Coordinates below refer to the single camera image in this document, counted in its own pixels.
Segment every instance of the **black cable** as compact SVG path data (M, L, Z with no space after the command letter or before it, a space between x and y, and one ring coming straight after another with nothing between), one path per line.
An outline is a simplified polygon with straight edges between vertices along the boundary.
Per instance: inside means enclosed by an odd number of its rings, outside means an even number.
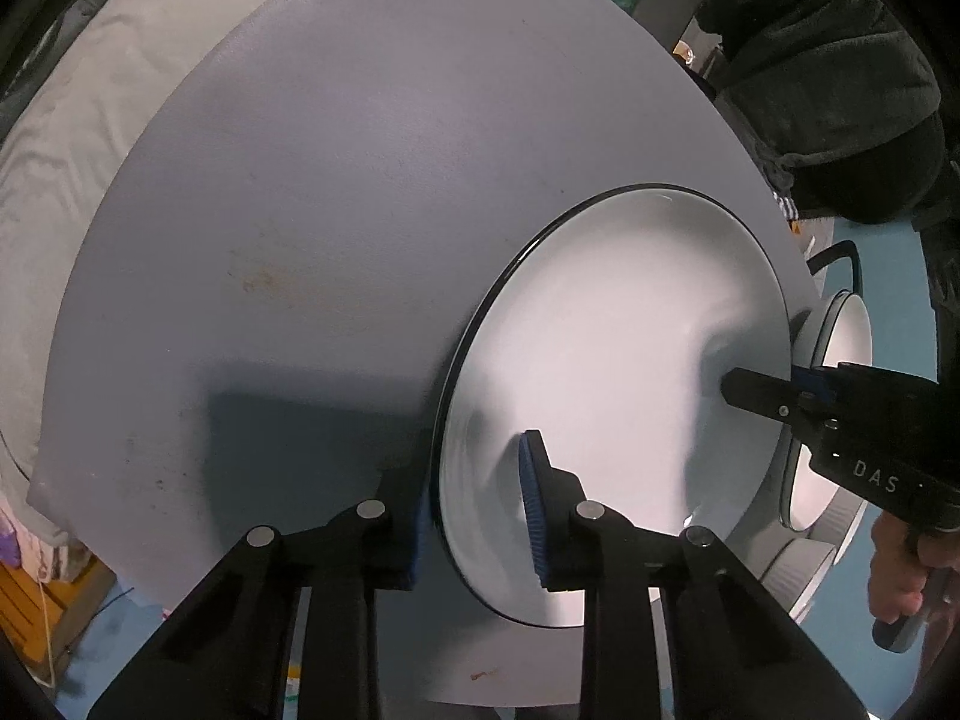
M86 633L86 631L87 631L88 628L90 627L90 624L91 624L95 619L97 619L101 614L103 614L105 611L107 611L107 610L108 610L113 604L115 604L118 600L120 600L121 598L124 598L125 596L130 595L134 590L136 590L136 587L130 587L129 589L124 590L122 593L119 593L119 594L117 594L117 595L114 595L114 596L112 597L112 599L110 599L109 601L107 601L107 603L105 603L104 605L102 605L101 608L98 608L98 610L96 610L96 611L93 613L93 616L91 616L90 619L89 619L88 621L86 621L86 625L83 626L83 629L80 629L80 632L79 632L77 635L75 635L75 637L73 637L72 640L70 640L69 642L67 642L67 645L64 647L64 651L62 651L61 654L59 654L59 656L56 656L56 660L59 662L59 660L60 660L64 655L67 655L67 654L72 653L72 652L73 652L73 645L76 644L78 641L80 641L80 638L83 636L83 634Z
M10 458L10 462L13 463L13 467L17 469L20 472L20 475L29 482L30 476L23 469L23 466L16 461L16 457L13 456L10 445L7 443L7 437L3 435L3 430L0 430L0 445L3 445L3 449L6 450L7 456Z

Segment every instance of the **metal screw head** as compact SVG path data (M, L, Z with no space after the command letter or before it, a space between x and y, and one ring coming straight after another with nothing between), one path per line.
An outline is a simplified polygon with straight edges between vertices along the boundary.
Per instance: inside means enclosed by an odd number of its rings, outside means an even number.
M383 512L387 511L383 501L376 498L370 498L357 504L357 515L363 519L377 519L382 517Z
M703 525L691 525L686 529L686 540L697 547L709 547L713 543L714 535L710 528Z
M274 540L274 529L266 525L257 525L247 531L247 543L251 547L265 547Z
M577 504L577 514L583 519L600 519L604 512L606 509L603 504L596 501L581 501Z

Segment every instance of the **black bracket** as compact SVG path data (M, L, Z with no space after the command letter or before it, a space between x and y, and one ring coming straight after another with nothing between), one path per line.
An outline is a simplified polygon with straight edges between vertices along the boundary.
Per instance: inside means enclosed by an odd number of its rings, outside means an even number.
M722 380L732 406L788 424L810 469L923 531L960 529L960 397L919 376L842 362L790 381L744 368Z
M378 589L416 581L428 453L323 527L248 531L90 710L90 720L278 720L301 589L300 717L378 720Z
M650 587L664 600L678 718L867 716L833 665L707 528L645 531L586 500L576 476L550 466L538 431L521 438L520 480L541 584L586 591L581 720L661 717Z

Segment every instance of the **wooden object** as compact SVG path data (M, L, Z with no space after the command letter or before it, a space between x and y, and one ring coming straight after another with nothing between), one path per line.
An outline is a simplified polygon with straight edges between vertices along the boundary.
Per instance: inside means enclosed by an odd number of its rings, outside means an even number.
M43 607L46 604L51 650L56 671L66 663L73 643L107 597L116 576L96 557L75 581L50 581L42 589L22 568L0 563L0 628L27 668L40 680L50 680Z

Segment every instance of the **white bedsheet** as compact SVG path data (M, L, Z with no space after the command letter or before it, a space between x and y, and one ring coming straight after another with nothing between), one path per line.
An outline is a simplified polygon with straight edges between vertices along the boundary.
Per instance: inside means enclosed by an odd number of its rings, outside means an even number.
M0 149L0 484L49 543L66 533L25 498L56 314L83 236L168 95L264 1L109 0Z

